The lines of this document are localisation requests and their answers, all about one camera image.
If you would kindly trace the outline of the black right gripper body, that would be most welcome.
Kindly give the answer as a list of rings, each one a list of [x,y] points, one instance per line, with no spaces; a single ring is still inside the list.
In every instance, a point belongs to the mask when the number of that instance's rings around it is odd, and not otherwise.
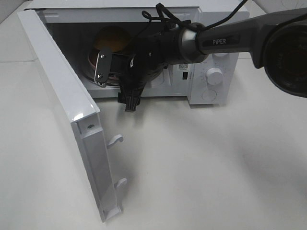
[[[168,30],[132,43],[128,55],[113,53],[110,72],[118,77],[118,102],[126,112],[135,112],[147,82],[169,65],[182,63],[179,49],[180,30]]]

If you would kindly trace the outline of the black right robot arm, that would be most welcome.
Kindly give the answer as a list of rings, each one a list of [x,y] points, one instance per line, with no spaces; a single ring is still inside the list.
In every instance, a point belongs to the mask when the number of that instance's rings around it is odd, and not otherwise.
[[[264,68],[280,90],[298,97],[307,95],[307,10],[277,11],[229,23],[224,18],[205,26],[181,21],[163,4],[158,15],[143,11],[149,21],[165,29],[132,42],[132,53],[118,65],[118,102],[134,112],[147,82],[169,65],[203,62],[209,54],[248,52],[255,68]]]

